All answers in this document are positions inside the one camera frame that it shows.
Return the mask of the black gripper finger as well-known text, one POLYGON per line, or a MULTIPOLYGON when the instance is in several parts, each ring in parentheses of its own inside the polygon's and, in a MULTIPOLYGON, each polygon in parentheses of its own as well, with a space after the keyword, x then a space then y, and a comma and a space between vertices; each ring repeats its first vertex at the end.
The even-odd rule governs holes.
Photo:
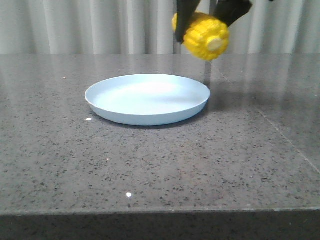
POLYGON ((252 8, 250 0, 218 0, 213 16, 230 27, 252 8))
POLYGON ((201 0, 177 0, 177 19, 174 31, 175 39, 182 44, 190 21, 201 0))

